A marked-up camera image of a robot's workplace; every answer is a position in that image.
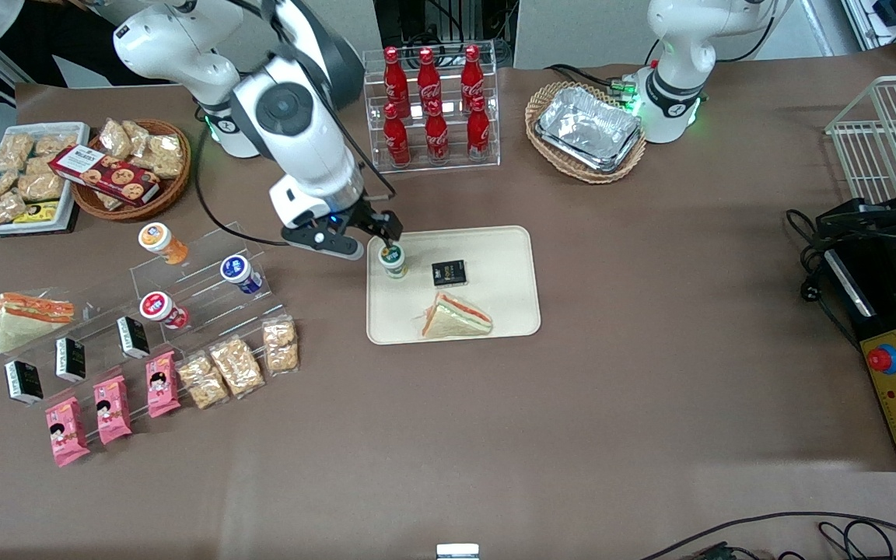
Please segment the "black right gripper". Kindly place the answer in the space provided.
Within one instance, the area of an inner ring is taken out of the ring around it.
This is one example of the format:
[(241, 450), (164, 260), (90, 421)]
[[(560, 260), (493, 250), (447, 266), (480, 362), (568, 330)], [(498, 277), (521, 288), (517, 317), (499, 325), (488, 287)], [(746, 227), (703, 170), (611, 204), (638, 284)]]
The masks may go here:
[(378, 212), (365, 199), (359, 199), (351, 207), (338, 212), (335, 219), (335, 231), (342, 236), (346, 235), (348, 228), (355, 228), (380, 238), (376, 241), (378, 259), (387, 258), (388, 246), (397, 243), (403, 231), (403, 224), (395, 212)]

